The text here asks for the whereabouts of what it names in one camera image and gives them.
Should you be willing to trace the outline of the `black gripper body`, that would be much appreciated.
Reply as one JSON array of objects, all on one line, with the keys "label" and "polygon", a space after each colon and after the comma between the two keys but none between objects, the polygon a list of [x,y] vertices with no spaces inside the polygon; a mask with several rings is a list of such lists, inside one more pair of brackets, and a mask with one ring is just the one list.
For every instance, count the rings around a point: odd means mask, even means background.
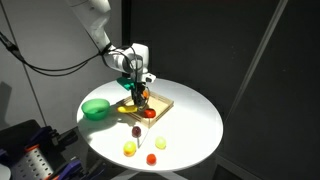
[{"label": "black gripper body", "polygon": [[145,96],[143,92],[145,91],[144,83],[135,83],[134,88],[131,91],[132,97],[134,100],[144,100]]}]

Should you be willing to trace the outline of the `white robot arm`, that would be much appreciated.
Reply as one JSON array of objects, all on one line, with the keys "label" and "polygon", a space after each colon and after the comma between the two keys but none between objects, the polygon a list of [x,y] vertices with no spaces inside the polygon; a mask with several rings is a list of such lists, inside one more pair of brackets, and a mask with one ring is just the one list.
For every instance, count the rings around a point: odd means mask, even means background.
[{"label": "white robot arm", "polygon": [[143,94],[146,83],[153,83],[156,76],[148,70],[149,48],[133,43],[116,47],[110,40],[106,26],[111,18],[109,0],[66,0],[76,17],[84,26],[89,37],[99,50],[105,65],[127,74],[133,81],[130,87],[134,104],[142,109],[147,105],[148,97]]}]

